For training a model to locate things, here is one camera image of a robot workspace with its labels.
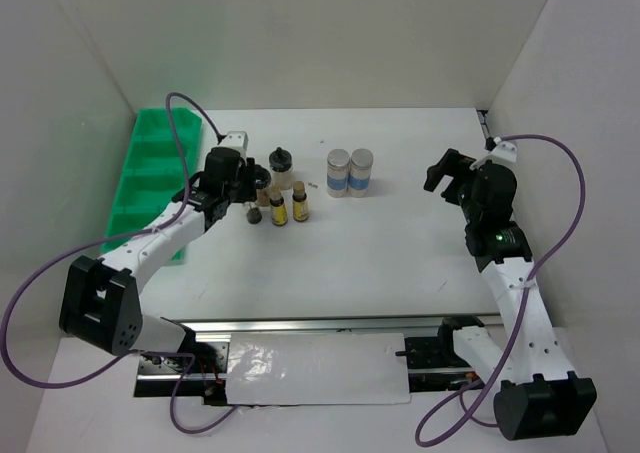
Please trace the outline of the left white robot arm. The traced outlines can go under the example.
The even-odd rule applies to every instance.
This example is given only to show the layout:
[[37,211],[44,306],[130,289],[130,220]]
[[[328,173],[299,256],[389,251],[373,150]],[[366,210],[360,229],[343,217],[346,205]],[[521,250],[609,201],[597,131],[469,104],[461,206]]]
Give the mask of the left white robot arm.
[[176,372],[189,370],[212,349],[195,332],[163,317],[143,313],[139,296],[173,256],[205,235],[233,204],[256,198],[255,161],[243,147],[216,146],[149,225],[148,233],[91,259],[81,256],[67,274],[61,330],[114,356],[160,354]]

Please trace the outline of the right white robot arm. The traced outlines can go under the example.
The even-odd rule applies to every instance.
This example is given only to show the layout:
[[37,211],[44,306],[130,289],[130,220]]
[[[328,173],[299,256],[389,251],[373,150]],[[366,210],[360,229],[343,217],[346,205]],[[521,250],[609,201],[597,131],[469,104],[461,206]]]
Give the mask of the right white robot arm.
[[444,177],[451,181],[441,196],[463,213],[467,249],[496,301],[507,343],[499,347],[475,318],[443,322],[449,332],[436,342],[438,357],[448,365],[464,360],[483,387],[462,418],[431,443],[457,433],[485,400],[507,440],[576,434],[597,390],[592,379],[576,373],[555,335],[537,284],[540,264],[513,218],[513,171],[492,156],[476,160],[449,149],[428,168],[425,190],[434,191]]

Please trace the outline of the yellow label pepper bottle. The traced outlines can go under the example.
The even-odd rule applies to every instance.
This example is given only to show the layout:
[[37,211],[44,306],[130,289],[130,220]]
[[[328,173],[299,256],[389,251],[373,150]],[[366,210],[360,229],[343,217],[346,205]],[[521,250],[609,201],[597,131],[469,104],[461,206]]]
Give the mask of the yellow label pepper bottle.
[[262,212],[255,202],[246,202],[244,207],[245,217],[249,224],[257,225],[262,221]]

